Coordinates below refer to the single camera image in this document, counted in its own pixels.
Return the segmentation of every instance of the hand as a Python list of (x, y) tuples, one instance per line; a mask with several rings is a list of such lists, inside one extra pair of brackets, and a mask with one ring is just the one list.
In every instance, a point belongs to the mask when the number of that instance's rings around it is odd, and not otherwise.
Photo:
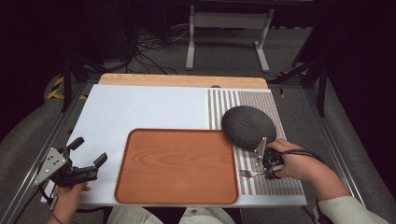
[[(302, 147), (284, 139), (268, 143), (267, 146), (279, 152), (289, 149), (302, 149)], [(293, 154), (283, 155), (282, 158), (285, 162), (285, 167), (276, 172), (276, 175), (310, 182), (317, 192), (318, 200), (323, 201), (340, 196), (350, 196), (349, 191), (347, 191), (338, 175), (321, 161)]]
[[(88, 182), (77, 184), (71, 189), (55, 187), (54, 193), (58, 196), (58, 201), (53, 209), (53, 215), (62, 221), (62, 223), (71, 222), (79, 205), (80, 193), (91, 190), (87, 185)], [(50, 217), (48, 223), (59, 223), (53, 215)]]

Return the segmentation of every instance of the fork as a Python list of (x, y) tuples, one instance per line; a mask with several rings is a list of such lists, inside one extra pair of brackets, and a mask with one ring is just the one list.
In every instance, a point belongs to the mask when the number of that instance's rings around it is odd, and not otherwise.
[(264, 175), (265, 172), (254, 172), (254, 171), (249, 171), (249, 170), (239, 170), (239, 174), (244, 176), (244, 177), (249, 177), (252, 178), (256, 175)]

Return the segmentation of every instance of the dark background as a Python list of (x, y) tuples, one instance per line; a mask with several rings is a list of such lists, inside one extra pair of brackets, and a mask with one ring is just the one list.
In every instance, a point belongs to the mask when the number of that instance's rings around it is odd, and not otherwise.
[[(0, 3), (0, 140), (44, 104), (44, 89), (62, 69), (64, 41), (96, 63), (106, 57), (101, 45), (102, 36), (97, 35), (105, 28), (92, 26), (87, 18), (95, 16), (92, 13), (105, 1), (57, 2), (71, 27), (67, 31), (69, 36), (59, 36), (57, 21), (43, 14), (42, 2), (3, 0)], [(135, 13), (135, 20), (146, 24), (159, 36), (165, 36), (168, 26), (185, 22), (186, 17), (180, 18), (180, 14), (188, 10), (157, 6), (146, 11), (142, 7), (139, 11), (140, 15)], [(359, 1), (352, 9), (341, 13), (329, 11), (319, 20), (298, 59), (306, 62), (317, 57), (318, 52), (331, 49), (329, 78), (374, 166), (394, 197), (395, 15), (395, 4), (386, 0)], [(280, 9), (276, 10), (272, 25), (310, 27), (315, 26), (317, 18), (318, 13), (310, 10)], [(117, 17), (102, 20), (107, 24), (120, 24)], [(121, 24), (117, 29), (119, 34), (125, 31)], [(120, 48), (108, 55), (122, 57), (124, 53)]]

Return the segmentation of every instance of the table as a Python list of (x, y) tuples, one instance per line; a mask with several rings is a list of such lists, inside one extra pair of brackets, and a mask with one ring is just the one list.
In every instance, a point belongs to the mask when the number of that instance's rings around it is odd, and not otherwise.
[[(73, 141), (79, 136), (85, 139), (85, 143), (70, 156), (77, 167), (90, 165), (103, 152), (108, 155), (107, 162), (100, 168), (98, 179), (90, 184), (92, 190), (81, 196), (81, 203), (120, 205), (114, 198), (114, 190), (126, 137), (131, 130), (219, 130), (221, 115), (227, 108), (249, 104), (264, 110), (277, 125), (278, 136), (285, 137), (272, 94), (262, 78), (104, 74), (98, 85), (92, 88), (69, 140)], [(237, 147), (234, 150), (237, 169), (254, 169), (254, 158), (248, 152)], [(239, 198), (235, 203), (222, 204), (222, 207), (306, 204), (298, 180), (266, 180), (260, 177), (248, 179), (239, 175), (236, 179), (240, 190)]]

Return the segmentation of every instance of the person's right hand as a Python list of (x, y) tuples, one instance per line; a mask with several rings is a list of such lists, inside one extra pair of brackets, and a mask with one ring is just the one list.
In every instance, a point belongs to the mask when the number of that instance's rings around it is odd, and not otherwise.
[[(289, 149), (302, 149), (302, 147), (284, 139), (268, 143), (267, 146), (279, 152)], [(321, 161), (307, 156), (292, 154), (283, 155), (282, 158), (285, 162), (285, 167), (277, 171), (276, 175), (310, 182), (317, 192), (318, 200), (323, 201), (350, 195), (338, 175)]]

